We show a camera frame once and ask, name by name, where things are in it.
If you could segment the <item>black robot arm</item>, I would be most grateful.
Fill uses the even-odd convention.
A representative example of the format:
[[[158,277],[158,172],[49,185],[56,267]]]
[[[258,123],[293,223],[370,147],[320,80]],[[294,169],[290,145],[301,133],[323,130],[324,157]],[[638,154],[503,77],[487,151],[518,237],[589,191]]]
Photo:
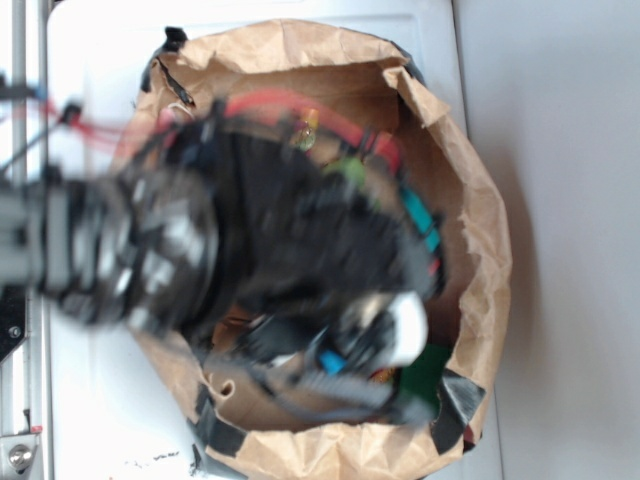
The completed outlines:
[[[330,372],[408,364],[446,282],[438,220],[377,135],[317,129],[338,150],[319,161],[301,130],[294,111],[219,103],[120,171],[3,181],[2,285],[86,325],[193,343],[238,306],[257,316],[231,350],[248,363],[309,351]]]

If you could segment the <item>white padded gripper finger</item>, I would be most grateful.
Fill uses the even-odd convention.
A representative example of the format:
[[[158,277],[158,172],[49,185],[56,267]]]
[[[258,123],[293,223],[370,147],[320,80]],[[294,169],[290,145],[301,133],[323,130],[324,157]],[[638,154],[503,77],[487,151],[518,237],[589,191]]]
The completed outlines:
[[[382,293],[373,297],[377,315],[387,320],[380,334],[381,347],[374,366],[409,366],[423,352],[428,320],[423,301],[415,291]]]

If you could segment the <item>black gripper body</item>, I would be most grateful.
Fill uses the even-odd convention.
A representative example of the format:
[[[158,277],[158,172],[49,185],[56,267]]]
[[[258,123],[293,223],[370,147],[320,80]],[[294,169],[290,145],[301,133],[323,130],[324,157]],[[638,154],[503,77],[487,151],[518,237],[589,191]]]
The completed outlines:
[[[393,181],[398,204],[387,207],[288,145],[281,128],[217,110],[194,137],[206,246],[196,339],[233,305],[319,329],[369,296],[441,294],[438,221],[403,181]]]

